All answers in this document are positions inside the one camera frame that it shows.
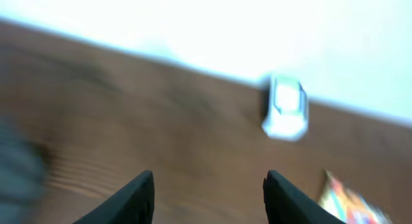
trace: white object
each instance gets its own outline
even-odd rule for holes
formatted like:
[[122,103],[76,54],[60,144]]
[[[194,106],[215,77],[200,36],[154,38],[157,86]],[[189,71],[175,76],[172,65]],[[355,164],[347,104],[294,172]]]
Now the white object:
[[272,76],[268,105],[262,128],[270,138],[297,141],[306,133],[308,99],[298,80]]

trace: snack bag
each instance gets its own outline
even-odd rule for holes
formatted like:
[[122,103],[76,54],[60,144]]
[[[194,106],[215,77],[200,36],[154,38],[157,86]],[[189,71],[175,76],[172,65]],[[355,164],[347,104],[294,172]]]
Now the snack bag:
[[363,197],[345,187],[330,172],[319,200],[319,205],[330,214],[348,224],[391,224],[387,215],[366,203]]

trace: brown wooden surface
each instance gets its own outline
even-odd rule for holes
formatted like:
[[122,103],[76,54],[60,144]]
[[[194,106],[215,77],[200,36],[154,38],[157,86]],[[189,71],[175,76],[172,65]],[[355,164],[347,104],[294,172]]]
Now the brown wooden surface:
[[271,140],[257,89],[7,23],[0,41],[0,112],[50,161],[29,223],[71,223],[144,169],[154,223],[266,223],[269,169],[313,199],[329,169],[412,221],[410,129],[311,103],[301,141]]

